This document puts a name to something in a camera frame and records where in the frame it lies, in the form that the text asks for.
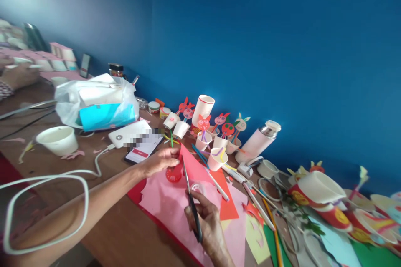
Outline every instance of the person's sleeve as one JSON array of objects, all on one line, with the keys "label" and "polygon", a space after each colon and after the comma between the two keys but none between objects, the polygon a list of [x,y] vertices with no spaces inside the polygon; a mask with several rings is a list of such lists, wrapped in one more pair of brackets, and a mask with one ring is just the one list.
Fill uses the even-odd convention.
[{"label": "person's sleeve", "polygon": [[0,80],[0,100],[3,100],[12,94],[14,94],[13,89],[4,81]]}]

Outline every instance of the plastic bag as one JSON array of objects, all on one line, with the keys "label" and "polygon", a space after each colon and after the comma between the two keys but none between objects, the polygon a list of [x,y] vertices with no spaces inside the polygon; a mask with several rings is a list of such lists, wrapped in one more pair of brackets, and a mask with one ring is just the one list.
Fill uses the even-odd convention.
[{"label": "plastic bag", "polygon": [[135,91],[125,79],[107,73],[69,81],[56,88],[56,112],[65,125],[84,131],[125,126],[139,118]]}]

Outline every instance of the charging cable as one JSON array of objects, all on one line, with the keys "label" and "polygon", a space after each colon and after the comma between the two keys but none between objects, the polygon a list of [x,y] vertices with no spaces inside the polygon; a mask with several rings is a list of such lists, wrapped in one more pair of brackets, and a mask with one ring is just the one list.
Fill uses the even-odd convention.
[{"label": "charging cable", "polygon": [[[75,235],[84,225],[85,221],[86,221],[86,217],[88,215],[88,207],[89,207],[89,189],[88,189],[88,184],[86,183],[86,180],[81,177],[81,176],[77,176],[77,175],[71,175],[73,173],[89,173],[92,174],[96,177],[101,177],[102,176],[102,172],[100,170],[99,167],[99,163],[98,163],[98,159],[99,157],[105,153],[106,151],[109,151],[111,149],[115,148],[114,144],[110,144],[107,148],[105,148],[102,152],[100,152],[96,158],[95,158],[95,166],[96,166],[96,172],[93,172],[91,170],[73,170],[73,171],[68,171],[59,175],[47,175],[47,176],[36,176],[36,177],[31,177],[31,178],[27,178],[27,179],[21,179],[21,180],[17,180],[17,181],[13,181],[11,183],[8,184],[4,184],[0,186],[0,189],[4,189],[7,188],[9,186],[13,186],[16,184],[20,184],[23,182],[27,182],[27,181],[36,181],[36,180],[40,180],[26,188],[24,188],[23,190],[19,191],[16,195],[14,195],[14,197],[10,200],[8,206],[7,206],[7,212],[6,212],[6,219],[5,219],[5,225],[4,225],[4,241],[3,241],[3,250],[6,254],[10,254],[10,255],[19,255],[19,254],[26,254],[29,252],[33,252],[36,250],[40,250],[52,245],[55,245],[57,243],[63,242],[65,240],[67,240],[68,238],[72,237],[73,235]],[[14,213],[14,204],[17,201],[17,198],[19,196],[21,196],[22,193],[26,192],[27,190],[34,188],[40,184],[44,184],[52,179],[60,179],[60,178],[69,178],[69,179],[76,179],[79,180],[82,183],[82,186],[84,188],[84,200],[85,200],[85,204],[84,204],[84,216],[82,217],[82,222],[79,225],[79,227],[72,233],[70,233],[69,235],[60,238],[56,241],[52,241],[49,243],[45,243],[42,245],[38,245],[35,247],[31,247],[31,248],[26,248],[26,249],[13,249],[11,248],[10,245],[10,234],[11,234],[11,225],[12,225],[12,221],[13,221],[13,213]]]}]

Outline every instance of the white thermos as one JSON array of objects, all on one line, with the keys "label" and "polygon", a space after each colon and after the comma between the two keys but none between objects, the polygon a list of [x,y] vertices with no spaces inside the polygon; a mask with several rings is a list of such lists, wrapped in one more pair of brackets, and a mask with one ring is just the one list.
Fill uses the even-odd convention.
[{"label": "white thermos", "polygon": [[259,156],[276,139],[280,130],[280,124],[272,120],[267,121],[242,146],[243,152],[238,151],[235,155],[236,161],[239,163],[248,162]]}]

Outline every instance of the scissors handle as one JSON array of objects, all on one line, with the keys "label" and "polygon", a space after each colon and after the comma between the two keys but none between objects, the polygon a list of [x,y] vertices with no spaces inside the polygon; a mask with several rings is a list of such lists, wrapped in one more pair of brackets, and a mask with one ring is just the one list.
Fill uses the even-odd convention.
[{"label": "scissors handle", "polygon": [[193,201],[192,194],[190,193],[189,195],[189,204],[191,205],[191,210],[193,217],[195,218],[195,223],[196,223],[196,229],[197,231],[193,231],[196,240],[198,243],[202,242],[202,229],[201,229],[201,223],[199,222],[199,216],[198,216],[198,211],[196,210],[195,202]]}]

